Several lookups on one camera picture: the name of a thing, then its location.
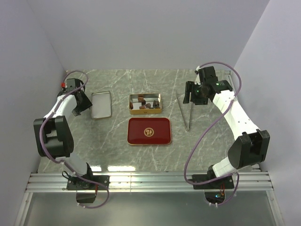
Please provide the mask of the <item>silver tin lid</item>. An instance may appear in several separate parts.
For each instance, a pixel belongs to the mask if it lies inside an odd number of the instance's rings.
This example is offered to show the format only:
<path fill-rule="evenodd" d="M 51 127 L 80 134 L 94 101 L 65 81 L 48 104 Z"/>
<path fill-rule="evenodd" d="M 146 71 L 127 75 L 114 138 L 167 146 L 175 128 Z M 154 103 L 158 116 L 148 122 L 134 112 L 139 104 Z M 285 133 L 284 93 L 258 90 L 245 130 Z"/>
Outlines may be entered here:
<path fill-rule="evenodd" d="M 98 120 L 112 116 L 111 93 L 109 91 L 92 93 L 91 102 L 92 119 Z"/>

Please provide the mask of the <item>long metal tweezers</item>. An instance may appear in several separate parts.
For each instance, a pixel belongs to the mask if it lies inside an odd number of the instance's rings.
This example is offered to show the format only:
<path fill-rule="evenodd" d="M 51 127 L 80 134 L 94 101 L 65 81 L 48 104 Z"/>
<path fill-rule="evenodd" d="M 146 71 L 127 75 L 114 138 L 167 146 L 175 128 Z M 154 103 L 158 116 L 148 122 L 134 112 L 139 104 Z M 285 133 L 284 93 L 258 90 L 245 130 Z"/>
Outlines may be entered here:
<path fill-rule="evenodd" d="M 176 101 L 180 110 L 180 114 L 182 117 L 182 121 L 185 127 L 185 130 L 188 132 L 191 129 L 191 122 L 192 122 L 192 111 L 193 111 L 193 104 L 190 103 L 190 110 L 189 110 L 189 114 L 185 111 L 183 104 L 180 101 L 180 95 L 179 93 L 176 91 L 175 93 L 176 96 Z"/>

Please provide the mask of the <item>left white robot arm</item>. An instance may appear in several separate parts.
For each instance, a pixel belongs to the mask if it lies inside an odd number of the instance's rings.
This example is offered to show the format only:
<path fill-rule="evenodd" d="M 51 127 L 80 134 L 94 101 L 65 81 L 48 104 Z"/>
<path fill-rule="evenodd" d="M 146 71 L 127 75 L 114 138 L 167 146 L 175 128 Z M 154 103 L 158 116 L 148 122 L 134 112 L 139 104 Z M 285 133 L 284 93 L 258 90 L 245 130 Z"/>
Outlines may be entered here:
<path fill-rule="evenodd" d="M 63 165 L 66 170 L 62 176 L 80 190 L 92 189 L 95 178 L 89 164 L 73 152 L 74 140 L 67 119 L 71 114 L 81 115 L 91 106 L 85 94 L 85 83 L 80 79 L 67 79 L 55 106 L 43 118 L 33 122 L 39 155 Z"/>

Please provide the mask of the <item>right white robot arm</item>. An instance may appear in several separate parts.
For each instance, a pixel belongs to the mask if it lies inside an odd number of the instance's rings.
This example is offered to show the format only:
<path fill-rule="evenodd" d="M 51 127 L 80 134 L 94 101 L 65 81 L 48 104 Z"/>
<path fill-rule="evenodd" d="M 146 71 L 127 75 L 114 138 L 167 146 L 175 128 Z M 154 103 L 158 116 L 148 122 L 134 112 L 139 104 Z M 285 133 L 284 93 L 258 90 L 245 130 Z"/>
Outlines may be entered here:
<path fill-rule="evenodd" d="M 227 157 L 209 167 L 205 181 L 196 182 L 188 178 L 185 181 L 191 185 L 208 184 L 212 188 L 218 188 L 224 178 L 237 170 L 265 161 L 270 135 L 267 130 L 259 129 L 247 116 L 237 100 L 239 90 L 234 90 L 227 80 L 219 80 L 211 62 L 198 66 L 195 74 L 198 79 L 185 84 L 183 103 L 206 105 L 212 102 L 221 112 L 214 123 L 224 118 L 235 141 L 228 150 Z"/>

